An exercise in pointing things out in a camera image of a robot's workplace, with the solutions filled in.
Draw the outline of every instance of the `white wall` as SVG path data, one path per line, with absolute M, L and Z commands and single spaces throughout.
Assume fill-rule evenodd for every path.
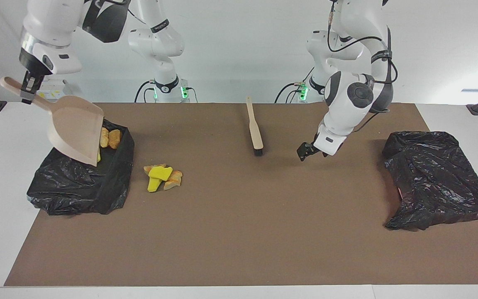
M 330 1 L 163 0 L 186 50 L 174 58 L 178 73 L 203 102 L 239 101 L 252 95 L 270 102 L 279 89 L 303 79 L 313 65 L 305 41 L 325 29 Z M 0 0 L 0 77 L 21 79 L 18 36 L 27 0 Z M 396 102 L 459 103 L 452 95 L 478 70 L 478 1 L 390 0 L 385 19 L 393 32 L 400 79 Z M 126 29 L 140 27 L 129 17 Z M 76 49 L 84 69 L 65 76 L 94 102 L 131 101 L 152 77 L 148 63 L 129 50 L 126 35 L 101 44 L 78 29 Z M 369 55 L 357 63 L 366 72 Z M 0 98 L 17 100 L 0 88 Z

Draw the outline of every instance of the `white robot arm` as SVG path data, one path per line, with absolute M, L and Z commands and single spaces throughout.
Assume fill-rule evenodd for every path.
M 23 102 L 30 104 L 44 76 L 71 74 L 82 65 L 71 48 L 72 33 L 77 27 L 102 42 L 120 39 L 131 0 L 29 0 L 23 20 L 20 62 L 27 68 L 21 87 Z M 161 2 L 137 0 L 141 15 L 149 24 L 152 42 L 141 43 L 138 53 L 161 55 L 163 63 L 154 63 L 157 82 L 170 83 L 176 78 L 172 61 L 184 49 L 181 36 L 169 26 L 163 16 Z
M 298 148 L 302 161 L 317 152 L 325 157 L 335 155 L 368 112 L 387 112 L 393 98 L 392 83 L 396 79 L 392 79 L 391 72 L 390 30 L 381 13 L 388 0 L 331 1 L 328 31 L 313 32 L 307 42 L 315 59 L 309 85 L 324 97 L 329 111 L 320 122 L 313 143 L 304 142 Z M 372 55 L 372 74 L 353 74 L 333 66 L 332 59 L 357 59 L 362 46 Z

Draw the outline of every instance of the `black plastic bag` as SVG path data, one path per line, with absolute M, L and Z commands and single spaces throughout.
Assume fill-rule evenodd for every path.
M 101 148 L 97 167 L 71 159 L 53 148 L 27 191 L 28 200 L 36 208 L 49 215 L 108 214 L 123 208 L 132 173 L 134 140 L 126 127 L 107 120 L 102 126 L 109 131 L 121 131 L 118 148 Z
M 383 149 L 401 206 L 385 226 L 422 229 L 478 219 L 478 176 L 446 132 L 394 132 Z

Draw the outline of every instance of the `beige dustpan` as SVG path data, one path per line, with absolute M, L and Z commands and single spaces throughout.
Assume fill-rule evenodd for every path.
M 21 84 L 6 76 L 2 87 L 20 95 Z M 102 109 L 77 96 L 63 96 L 55 103 L 36 95 L 32 101 L 51 115 L 47 137 L 62 154 L 82 163 L 97 166 Z

